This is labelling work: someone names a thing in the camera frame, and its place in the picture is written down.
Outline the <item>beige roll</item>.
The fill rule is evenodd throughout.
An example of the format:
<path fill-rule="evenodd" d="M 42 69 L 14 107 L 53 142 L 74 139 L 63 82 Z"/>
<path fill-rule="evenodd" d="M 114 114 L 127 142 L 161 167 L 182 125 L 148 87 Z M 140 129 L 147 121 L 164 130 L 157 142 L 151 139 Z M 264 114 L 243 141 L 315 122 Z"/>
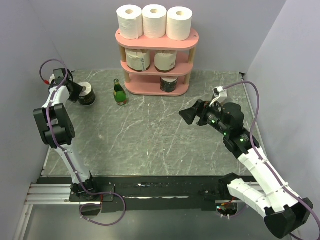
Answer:
<path fill-rule="evenodd" d="M 177 51 L 157 50 L 154 56 L 155 68 L 160 72 L 169 72 L 176 66 Z"/>
<path fill-rule="evenodd" d="M 129 68 L 144 72 L 150 68 L 150 51 L 145 49 L 125 49 L 126 62 Z"/>

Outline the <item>white paper towel roll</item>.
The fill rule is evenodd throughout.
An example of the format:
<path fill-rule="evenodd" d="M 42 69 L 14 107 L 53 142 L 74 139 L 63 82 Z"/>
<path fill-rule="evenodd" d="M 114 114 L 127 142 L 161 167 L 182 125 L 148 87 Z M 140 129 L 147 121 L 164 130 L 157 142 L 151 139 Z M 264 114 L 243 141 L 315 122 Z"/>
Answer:
<path fill-rule="evenodd" d="M 149 4 L 142 9 L 143 33 L 147 38 L 158 39 L 166 34 L 167 9 L 159 4 Z"/>
<path fill-rule="evenodd" d="M 138 39 L 143 34 L 142 9 L 127 4 L 116 10 L 120 35 L 128 40 Z"/>
<path fill-rule="evenodd" d="M 166 35 L 175 41 L 184 41 L 190 36 L 193 11 L 187 7 L 175 6 L 167 11 Z"/>

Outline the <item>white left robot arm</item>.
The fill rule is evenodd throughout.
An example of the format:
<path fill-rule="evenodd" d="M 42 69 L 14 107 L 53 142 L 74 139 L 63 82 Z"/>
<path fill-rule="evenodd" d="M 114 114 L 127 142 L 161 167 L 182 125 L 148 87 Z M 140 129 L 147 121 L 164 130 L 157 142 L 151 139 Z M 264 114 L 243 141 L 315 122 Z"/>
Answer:
<path fill-rule="evenodd" d="M 99 188 L 73 145 L 76 132 L 65 108 L 67 101 L 82 106 L 92 105 L 96 100 L 93 87 L 88 82 L 74 82 L 72 73 L 64 68 L 55 69 L 47 84 L 47 101 L 33 111 L 40 137 L 66 165 L 71 175 L 71 193 L 80 200 L 94 201 L 99 195 Z"/>

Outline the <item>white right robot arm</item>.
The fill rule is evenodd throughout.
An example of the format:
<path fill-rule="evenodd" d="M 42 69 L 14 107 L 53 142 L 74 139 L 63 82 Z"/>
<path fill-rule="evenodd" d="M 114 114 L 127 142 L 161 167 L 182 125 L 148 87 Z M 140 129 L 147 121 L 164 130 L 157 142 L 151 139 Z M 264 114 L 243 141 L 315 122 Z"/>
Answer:
<path fill-rule="evenodd" d="M 240 105 L 232 102 L 220 105 L 198 100 L 179 115 L 191 125 L 199 117 L 198 126 L 209 125 L 223 135 L 225 147 L 255 178 L 262 191 L 230 173 L 222 178 L 218 193 L 223 199 L 235 197 L 263 217 L 268 230 L 282 239 L 304 225 L 313 209 L 308 198 L 295 193 L 270 164 L 255 138 L 244 128 L 244 114 Z"/>

